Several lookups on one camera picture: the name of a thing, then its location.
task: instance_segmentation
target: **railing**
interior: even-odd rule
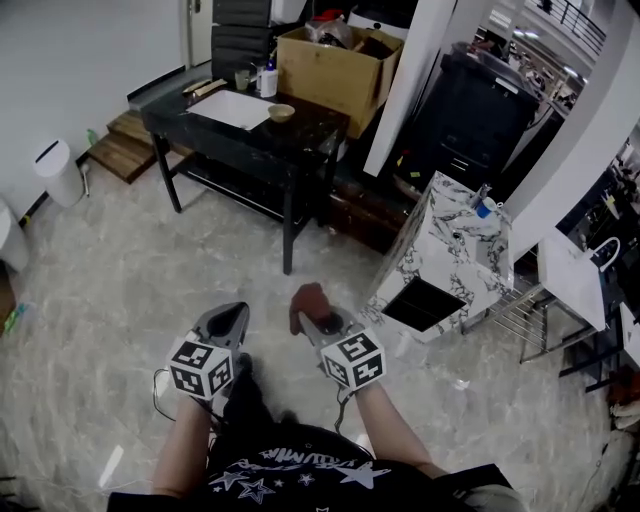
[[[575,5],[565,0],[537,0],[533,3],[573,32],[596,55],[600,55],[607,35]]]

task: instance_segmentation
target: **small bowl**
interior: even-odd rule
[[[269,107],[269,117],[276,123],[286,123],[291,116],[295,113],[296,109],[291,105],[285,105],[284,103],[278,103],[277,105],[271,105]]]

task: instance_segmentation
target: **lower shelf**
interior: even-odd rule
[[[272,219],[280,222],[284,220],[284,191],[241,171],[194,153],[176,165],[173,172],[197,181]],[[304,219],[303,206],[305,205],[300,201],[294,205],[293,218],[296,225]]]

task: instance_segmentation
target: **black table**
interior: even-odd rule
[[[267,119],[248,131],[186,112],[228,87],[197,98],[182,94],[188,85],[142,110],[173,208],[177,213],[182,211],[173,178],[183,174],[282,222],[283,271],[290,274],[295,238],[314,213],[319,225],[326,221],[338,148],[346,136],[349,117],[278,95],[268,101],[291,105],[296,109],[293,117],[282,124]],[[165,158],[168,142],[195,153],[169,169]]]

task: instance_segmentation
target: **white trash bin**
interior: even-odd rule
[[[33,167],[44,181],[47,192],[60,206],[68,207],[80,201],[84,184],[80,170],[71,158],[71,150],[61,139],[51,143],[38,155]]]
[[[29,263],[27,238],[7,204],[0,198],[0,260],[16,272],[22,272]]]

